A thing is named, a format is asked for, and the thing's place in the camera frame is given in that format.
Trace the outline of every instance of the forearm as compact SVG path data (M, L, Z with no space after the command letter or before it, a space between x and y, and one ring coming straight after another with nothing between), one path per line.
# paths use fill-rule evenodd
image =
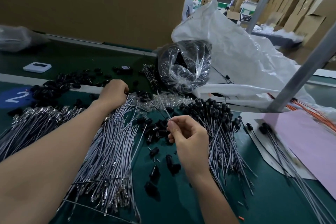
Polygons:
M47 223L53 217L107 115L94 103L0 163L2 223Z
M238 223L230 205L218 189L210 172L192 179L206 224Z

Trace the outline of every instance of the person in white shirt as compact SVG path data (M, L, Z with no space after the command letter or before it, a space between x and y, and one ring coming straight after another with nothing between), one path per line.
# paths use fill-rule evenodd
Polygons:
M192 4L193 4L193 8L197 8L200 5L200 2L199 0L194 0Z
M193 0L185 0L182 12L182 22L185 21L193 12Z

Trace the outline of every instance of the number 2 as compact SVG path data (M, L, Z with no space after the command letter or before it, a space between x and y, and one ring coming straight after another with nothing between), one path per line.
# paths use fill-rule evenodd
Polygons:
M7 100L5 100L5 102L19 103L19 101L14 100L14 99L24 98L24 97L26 97L26 96L29 95L29 92L27 92L27 91L22 91L22 92L18 92L17 94L23 94L23 95L22 95L22 96L19 96L19 97L16 97L16 98L10 98L10 99L7 99Z

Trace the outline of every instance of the device display screen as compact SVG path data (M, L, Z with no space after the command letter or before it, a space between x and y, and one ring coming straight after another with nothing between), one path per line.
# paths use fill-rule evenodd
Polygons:
M47 65L35 63L35 64L33 64L33 66L46 67Z

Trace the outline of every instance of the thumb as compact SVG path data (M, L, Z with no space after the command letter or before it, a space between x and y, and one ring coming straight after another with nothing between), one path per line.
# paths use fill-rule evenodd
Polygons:
M168 121L168 128L170 133L173 135L175 142L178 143L179 141L185 139L181 133L180 127L172 120Z

